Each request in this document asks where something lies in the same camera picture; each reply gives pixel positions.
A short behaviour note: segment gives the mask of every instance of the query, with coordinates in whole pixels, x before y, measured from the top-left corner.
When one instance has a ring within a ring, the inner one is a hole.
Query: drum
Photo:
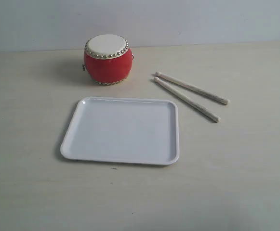
[[[87,41],[84,67],[100,84],[123,81],[131,70],[133,55],[128,41],[118,35],[98,35]]]

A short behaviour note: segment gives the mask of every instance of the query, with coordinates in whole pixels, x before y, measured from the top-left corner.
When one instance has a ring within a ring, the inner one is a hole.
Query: drumhead
[[[98,35],[85,45],[89,56],[99,59],[116,58],[124,54],[129,48],[128,42],[118,35]]]

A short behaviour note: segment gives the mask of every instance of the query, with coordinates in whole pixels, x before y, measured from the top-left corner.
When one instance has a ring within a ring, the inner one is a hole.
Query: tray rim
[[[76,122],[76,119],[78,117],[78,110],[83,106],[83,101],[86,100],[110,100],[110,101],[130,101],[130,102],[163,102],[163,103],[170,103],[171,105],[174,106],[174,111],[175,111],[175,129],[176,129],[176,135],[175,135],[175,143],[176,143],[176,155],[175,157],[170,160],[170,161],[130,161],[130,160],[125,160],[125,159],[112,159],[112,158],[90,158],[90,159],[80,159],[80,158],[70,158],[70,156],[67,154],[65,151],[65,145],[66,145],[66,140],[68,139],[70,129],[74,126],[74,123]],[[68,125],[67,131],[65,133],[64,139],[62,141],[62,144],[60,146],[60,152],[61,155],[68,159],[68,160],[77,160],[77,161],[85,161],[85,162],[105,162],[105,163],[125,163],[125,164],[137,164],[137,165],[158,165],[158,166],[167,166],[175,163],[180,155],[180,150],[179,150],[179,127],[178,127],[178,107],[177,105],[170,100],[161,100],[161,99],[143,99],[143,98],[117,98],[117,97],[97,97],[97,96],[89,96],[85,97],[77,103],[77,107],[73,113],[72,119]]]

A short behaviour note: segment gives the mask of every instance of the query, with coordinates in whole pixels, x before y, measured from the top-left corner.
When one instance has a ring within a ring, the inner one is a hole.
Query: drumstick tip
[[[160,77],[161,76],[161,72],[160,71],[156,71],[155,76]]]

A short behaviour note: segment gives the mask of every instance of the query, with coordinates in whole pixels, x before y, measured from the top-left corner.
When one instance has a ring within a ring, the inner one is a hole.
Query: white wall
[[[0,51],[280,40],[280,0],[0,0]]]

